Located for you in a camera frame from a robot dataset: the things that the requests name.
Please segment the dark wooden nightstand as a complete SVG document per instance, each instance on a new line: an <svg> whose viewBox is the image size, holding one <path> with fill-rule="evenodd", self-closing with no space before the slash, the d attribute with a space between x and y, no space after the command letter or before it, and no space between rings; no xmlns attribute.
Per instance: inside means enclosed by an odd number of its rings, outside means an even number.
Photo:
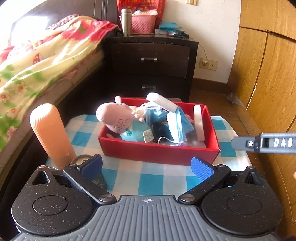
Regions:
<svg viewBox="0 0 296 241"><path fill-rule="evenodd" d="M106 84L112 95L157 92L187 102L199 43L169 36L110 37L103 43Z"/></svg>

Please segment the blue white checkered cloth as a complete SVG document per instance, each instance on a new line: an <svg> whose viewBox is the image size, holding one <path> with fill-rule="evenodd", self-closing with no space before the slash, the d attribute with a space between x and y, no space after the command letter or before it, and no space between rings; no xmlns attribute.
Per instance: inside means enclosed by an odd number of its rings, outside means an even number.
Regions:
<svg viewBox="0 0 296 241"><path fill-rule="evenodd" d="M224 164L234 171L243 171L251 165L247 153L231 147L231 140L237 135L231 125L220 116L212 116L220 154L214 165ZM98 135L102 129L94 115L80 115L72 118L65 130L76 155L103 155ZM180 196L198 185L200 180L190 166L166 165L118 159L103 156L102 174L107 183L107 190L121 195L174 195Z"/></svg>

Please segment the pink plastic basket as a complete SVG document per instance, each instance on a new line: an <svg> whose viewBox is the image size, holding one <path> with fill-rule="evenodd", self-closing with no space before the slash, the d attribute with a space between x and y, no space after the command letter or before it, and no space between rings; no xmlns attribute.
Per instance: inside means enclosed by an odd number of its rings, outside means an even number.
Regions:
<svg viewBox="0 0 296 241"><path fill-rule="evenodd" d="M155 22L155 15L132 16L129 34L151 34L154 32Z"/></svg>

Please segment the pink pig plush toy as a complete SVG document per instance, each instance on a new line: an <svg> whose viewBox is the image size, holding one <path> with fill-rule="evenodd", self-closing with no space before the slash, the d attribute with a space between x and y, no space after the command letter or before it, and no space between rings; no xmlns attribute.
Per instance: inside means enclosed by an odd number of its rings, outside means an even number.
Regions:
<svg viewBox="0 0 296 241"><path fill-rule="evenodd" d="M101 104L96 110L96 117L114 133L125 132L134 120L145 123L144 117L124 104L120 96L116 96L114 102Z"/></svg>

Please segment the stainless steel thermos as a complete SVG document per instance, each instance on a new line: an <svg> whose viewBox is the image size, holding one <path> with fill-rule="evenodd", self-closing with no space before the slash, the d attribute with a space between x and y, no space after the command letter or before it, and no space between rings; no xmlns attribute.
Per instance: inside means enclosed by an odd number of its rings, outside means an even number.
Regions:
<svg viewBox="0 0 296 241"><path fill-rule="evenodd" d="M132 10L121 10L121 25L124 36L130 36L132 34Z"/></svg>

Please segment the dark wooden headboard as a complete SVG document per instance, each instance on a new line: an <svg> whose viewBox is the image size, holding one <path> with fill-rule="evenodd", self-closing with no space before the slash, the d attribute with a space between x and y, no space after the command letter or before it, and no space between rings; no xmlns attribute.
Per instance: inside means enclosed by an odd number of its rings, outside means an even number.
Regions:
<svg viewBox="0 0 296 241"><path fill-rule="evenodd" d="M75 14L114 24L118 22L116 1L44 1L13 22L10 39L45 30L66 16Z"/></svg>

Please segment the yellow wooden wardrobe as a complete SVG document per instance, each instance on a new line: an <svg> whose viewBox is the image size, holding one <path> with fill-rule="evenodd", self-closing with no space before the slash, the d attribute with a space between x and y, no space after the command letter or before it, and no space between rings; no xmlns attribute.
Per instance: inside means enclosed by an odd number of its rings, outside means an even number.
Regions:
<svg viewBox="0 0 296 241"><path fill-rule="evenodd" d="M228 86L251 136L295 131L295 1L242 1Z"/></svg>

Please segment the red storage box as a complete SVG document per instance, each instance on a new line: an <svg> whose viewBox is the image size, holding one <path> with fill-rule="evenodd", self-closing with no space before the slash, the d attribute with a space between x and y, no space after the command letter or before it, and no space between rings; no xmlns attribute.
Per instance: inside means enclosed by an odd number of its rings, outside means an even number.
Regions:
<svg viewBox="0 0 296 241"><path fill-rule="evenodd" d="M206 148L145 144L108 138L107 134L111 133L111 130L105 125L101 129L98 141L104 155L109 157L187 166L191 165L193 157L199 157L211 164L220 153L220 146L206 105L201 104L201 112Z"/></svg>

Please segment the blue face mask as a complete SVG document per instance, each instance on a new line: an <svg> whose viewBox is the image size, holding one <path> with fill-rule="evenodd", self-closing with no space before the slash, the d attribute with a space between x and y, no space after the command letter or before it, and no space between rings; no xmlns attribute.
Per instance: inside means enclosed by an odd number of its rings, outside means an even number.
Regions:
<svg viewBox="0 0 296 241"><path fill-rule="evenodd" d="M134 120L120 137L124 141L178 145L187 141L186 134L194 127L180 107L167 111L159 105L147 102L136 108L144 123Z"/></svg>

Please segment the blue paper items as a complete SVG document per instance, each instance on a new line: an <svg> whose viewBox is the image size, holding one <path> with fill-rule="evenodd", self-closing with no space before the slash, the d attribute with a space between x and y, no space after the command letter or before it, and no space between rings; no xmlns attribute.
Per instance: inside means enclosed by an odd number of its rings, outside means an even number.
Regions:
<svg viewBox="0 0 296 241"><path fill-rule="evenodd" d="M177 23L161 22L159 25L159 30L165 32L166 35L168 36L172 36L175 38L189 39L189 35Z"/></svg>

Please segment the metal keyring tin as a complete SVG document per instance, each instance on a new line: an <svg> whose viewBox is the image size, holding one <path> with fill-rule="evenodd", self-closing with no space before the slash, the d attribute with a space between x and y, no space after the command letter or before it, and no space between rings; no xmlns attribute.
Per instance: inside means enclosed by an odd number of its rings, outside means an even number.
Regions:
<svg viewBox="0 0 296 241"><path fill-rule="evenodd" d="M74 158L71 162L71 164L81 165L82 163L86 162L88 159L90 159L92 156L87 154L82 154Z"/></svg>

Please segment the floral bed quilt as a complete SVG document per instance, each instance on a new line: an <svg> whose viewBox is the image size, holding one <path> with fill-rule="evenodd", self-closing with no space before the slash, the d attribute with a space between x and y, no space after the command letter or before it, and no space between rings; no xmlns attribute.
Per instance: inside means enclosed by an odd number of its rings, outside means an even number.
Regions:
<svg viewBox="0 0 296 241"><path fill-rule="evenodd" d="M48 87L95 52L117 28L107 20L69 15L36 38L1 51L1 149Z"/></svg>

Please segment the wall power socket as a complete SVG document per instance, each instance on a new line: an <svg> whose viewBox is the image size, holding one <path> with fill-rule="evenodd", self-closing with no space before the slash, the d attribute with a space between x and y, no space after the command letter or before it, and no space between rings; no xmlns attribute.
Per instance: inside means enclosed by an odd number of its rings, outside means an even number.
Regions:
<svg viewBox="0 0 296 241"><path fill-rule="evenodd" d="M218 66L217 61L200 58L200 62L199 62L200 68L216 71L217 66Z"/></svg>

